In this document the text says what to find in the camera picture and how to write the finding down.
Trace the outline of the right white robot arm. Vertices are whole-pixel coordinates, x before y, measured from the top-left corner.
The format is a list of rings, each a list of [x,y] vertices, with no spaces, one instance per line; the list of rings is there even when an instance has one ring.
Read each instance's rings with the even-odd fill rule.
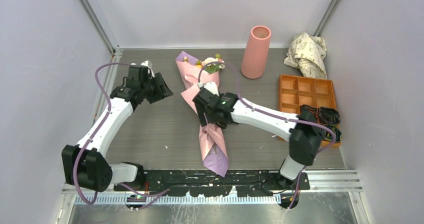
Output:
[[[226,128],[228,124],[246,124],[273,133],[289,143],[289,153],[278,171],[277,182],[291,189],[303,168],[314,163],[323,140],[315,117],[281,112],[248,102],[236,94],[213,93],[202,87],[193,100],[200,124]]]

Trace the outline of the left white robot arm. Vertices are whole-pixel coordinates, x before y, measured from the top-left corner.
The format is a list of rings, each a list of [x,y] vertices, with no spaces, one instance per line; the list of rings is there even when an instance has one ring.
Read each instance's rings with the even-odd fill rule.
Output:
[[[138,105],[143,101],[152,104],[173,95],[161,73],[153,72],[152,65],[149,60],[130,64],[122,85],[106,95],[107,107],[92,128],[77,144],[64,147],[61,157],[67,184],[97,192],[120,183],[135,191],[145,186],[141,164],[108,164],[106,155],[118,130]]]

